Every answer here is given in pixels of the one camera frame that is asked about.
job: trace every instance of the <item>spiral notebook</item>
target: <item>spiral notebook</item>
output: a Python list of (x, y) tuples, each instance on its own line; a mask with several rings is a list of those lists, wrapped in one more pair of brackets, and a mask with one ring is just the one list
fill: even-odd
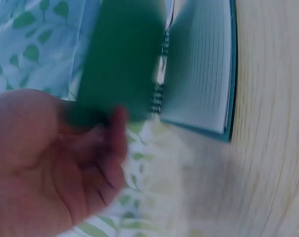
[(103, 1), (73, 113), (76, 124), (106, 122), (121, 104), (132, 122), (157, 113), (163, 122), (230, 141), (235, 2), (187, 0), (176, 18), (173, 8), (172, 0)]

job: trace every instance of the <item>green notebook cover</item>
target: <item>green notebook cover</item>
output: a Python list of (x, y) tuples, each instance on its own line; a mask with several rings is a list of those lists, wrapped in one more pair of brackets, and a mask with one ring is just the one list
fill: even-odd
[(161, 0), (104, 0), (85, 61), (72, 122), (106, 123), (118, 104), (131, 121), (150, 117), (165, 33)]
[[(183, 17), (179, 16), (176, 19), (176, 21), (182, 21), (184, 27), (192, 21), (190, 9), (194, 9), (198, 1), (189, 0), (188, 2), (189, 7), (183, 10)], [(179, 123), (176, 119), (163, 118), (162, 113), (162, 121), (221, 141), (231, 139), (236, 94), (237, 31), (234, 0), (230, 1), (230, 11), (232, 31), (230, 89), (225, 129), (222, 133), (212, 132), (202, 126), (188, 125)], [(157, 89), (155, 80), (159, 60), (162, 54), (165, 54), (162, 45), (166, 43), (166, 41), (164, 42), (166, 40), (164, 38), (166, 18), (166, 7), (162, 0), (103, 1), (85, 61), (76, 106), (71, 111), (71, 119), (74, 124), (92, 126), (100, 122), (107, 123), (108, 116), (117, 105), (127, 108), (132, 122), (150, 118), (153, 100), (155, 100), (153, 94), (155, 88)], [(164, 89), (163, 93), (166, 98), (177, 97), (175, 90), (172, 91), (172, 86), (170, 86), (177, 82), (172, 81), (171, 74), (168, 76), (168, 67), (170, 70), (172, 67), (181, 65), (182, 62), (176, 58), (182, 59), (184, 54), (181, 54), (178, 49), (176, 50), (175, 45), (186, 45), (186, 40), (190, 39), (186, 38), (186, 35), (177, 37), (172, 33), (171, 28), (166, 83), (164, 87), (159, 87)]]

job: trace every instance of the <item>metal spiral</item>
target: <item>metal spiral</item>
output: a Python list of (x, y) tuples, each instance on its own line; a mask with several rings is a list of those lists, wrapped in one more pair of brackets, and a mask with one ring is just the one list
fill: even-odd
[(162, 43), (162, 56), (168, 55), (168, 47), (169, 47), (169, 31), (165, 31), (164, 42)]
[(152, 103), (151, 112), (160, 114), (161, 104), (163, 102), (163, 91), (164, 91), (164, 85), (156, 84), (155, 91), (153, 93), (153, 99), (151, 101)]

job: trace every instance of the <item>light wood surface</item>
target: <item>light wood surface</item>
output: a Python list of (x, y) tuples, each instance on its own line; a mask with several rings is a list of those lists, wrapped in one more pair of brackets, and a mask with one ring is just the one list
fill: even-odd
[(233, 139), (171, 129), (182, 144), (179, 205), (202, 236), (299, 237), (299, 0), (236, 5)]

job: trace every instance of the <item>notebook page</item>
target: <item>notebook page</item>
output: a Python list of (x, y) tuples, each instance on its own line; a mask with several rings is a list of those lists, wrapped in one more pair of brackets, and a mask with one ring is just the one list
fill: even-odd
[(172, 19), (173, 19), (174, 0), (165, 0), (165, 3), (166, 3), (166, 8), (167, 8), (166, 28), (169, 28), (169, 26), (172, 23)]
[(229, 0), (188, 0), (170, 31), (161, 119), (223, 133), (230, 61)]

